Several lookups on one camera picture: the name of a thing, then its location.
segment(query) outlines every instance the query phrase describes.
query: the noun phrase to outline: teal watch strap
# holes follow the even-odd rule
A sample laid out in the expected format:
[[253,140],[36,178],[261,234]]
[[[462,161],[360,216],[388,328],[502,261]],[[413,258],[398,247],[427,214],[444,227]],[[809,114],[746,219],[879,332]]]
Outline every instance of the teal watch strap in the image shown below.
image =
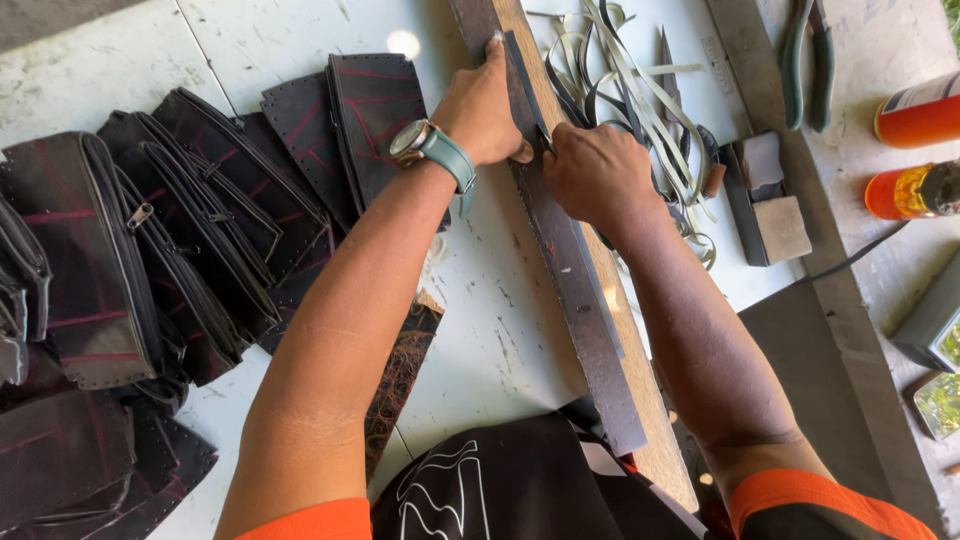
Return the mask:
[[476,169],[473,168],[473,160],[464,152],[459,144],[453,142],[440,130],[433,132],[426,138],[420,147],[423,155],[430,160],[435,161],[441,167],[449,171],[457,181],[457,194],[460,199],[460,217],[467,219],[470,211],[470,205],[473,202],[473,181],[476,179]]

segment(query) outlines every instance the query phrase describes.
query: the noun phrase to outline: wristwatch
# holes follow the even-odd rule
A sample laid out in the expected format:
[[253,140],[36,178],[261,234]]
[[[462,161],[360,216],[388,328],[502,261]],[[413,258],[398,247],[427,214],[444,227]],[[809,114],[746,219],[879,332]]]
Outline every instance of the wristwatch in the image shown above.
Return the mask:
[[390,145],[394,162],[405,167],[427,158],[453,175],[460,195],[460,217],[467,219],[473,204],[473,182],[476,169],[473,160],[459,144],[446,136],[436,124],[427,119],[414,120],[394,137]]

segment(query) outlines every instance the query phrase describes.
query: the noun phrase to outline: green pliers handle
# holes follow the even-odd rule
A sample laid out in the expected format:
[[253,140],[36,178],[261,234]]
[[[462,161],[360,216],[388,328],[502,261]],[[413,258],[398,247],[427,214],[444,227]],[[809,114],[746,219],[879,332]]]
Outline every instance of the green pliers handle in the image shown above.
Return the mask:
[[[804,121],[804,85],[800,74],[800,52],[804,44],[806,21],[814,2],[801,0],[797,12],[787,28],[783,53],[780,58],[780,77],[783,83],[783,101],[786,104],[786,126],[800,128]],[[830,27],[814,28],[813,34],[814,88],[810,104],[810,125],[822,133],[830,125],[830,100],[833,94],[833,31]]]

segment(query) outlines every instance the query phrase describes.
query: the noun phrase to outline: orange bottle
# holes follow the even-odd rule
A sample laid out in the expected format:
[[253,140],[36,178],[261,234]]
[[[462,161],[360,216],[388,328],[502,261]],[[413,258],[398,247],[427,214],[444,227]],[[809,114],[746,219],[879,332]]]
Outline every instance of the orange bottle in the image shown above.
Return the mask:
[[874,131],[896,148],[960,138],[960,71],[894,94],[876,111]]
[[867,185],[867,209],[880,219],[960,213],[960,160],[880,173]]

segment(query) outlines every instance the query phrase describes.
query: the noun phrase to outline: watch face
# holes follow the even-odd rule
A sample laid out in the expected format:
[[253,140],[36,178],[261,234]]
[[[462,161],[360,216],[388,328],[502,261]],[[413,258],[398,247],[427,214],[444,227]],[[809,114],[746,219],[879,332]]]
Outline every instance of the watch face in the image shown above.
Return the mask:
[[390,155],[399,156],[403,154],[403,152],[417,140],[420,132],[423,131],[424,122],[426,122],[426,120],[415,120],[403,128],[400,133],[396,134],[394,142],[390,145]]

